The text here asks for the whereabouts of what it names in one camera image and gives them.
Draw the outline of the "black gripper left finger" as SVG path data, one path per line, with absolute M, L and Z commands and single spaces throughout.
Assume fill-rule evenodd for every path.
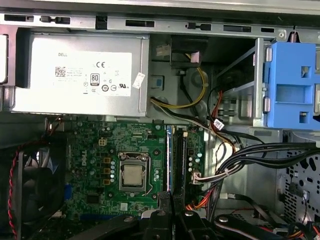
M 171 240 L 173 238 L 171 194 L 158 193 L 158 208 L 149 217 L 119 215 L 82 232 L 83 240 Z

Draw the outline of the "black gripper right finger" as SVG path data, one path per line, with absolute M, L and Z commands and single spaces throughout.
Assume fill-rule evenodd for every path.
M 173 195 L 176 240 L 284 240 L 285 237 L 228 214 L 213 222 L 187 210 L 182 195 Z

